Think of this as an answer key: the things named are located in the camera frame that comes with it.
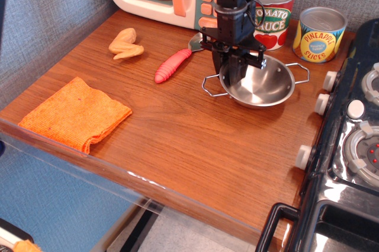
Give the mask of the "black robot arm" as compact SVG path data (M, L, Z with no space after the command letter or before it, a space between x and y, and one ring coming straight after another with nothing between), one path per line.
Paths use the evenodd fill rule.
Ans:
M248 66L266 66L266 47L254 38L258 0L216 0L216 27L202 27L201 45L212 52L217 73L228 70L229 84L242 80Z

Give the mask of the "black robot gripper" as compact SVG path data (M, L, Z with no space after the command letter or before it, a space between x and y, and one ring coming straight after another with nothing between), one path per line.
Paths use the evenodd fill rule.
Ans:
M217 26L201 27L201 45L212 52L216 74L224 64L229 64L230 85L236 85L246 76L248 66L266 67L266 47L254 38L256 29L255 6L240 8L216 7Z

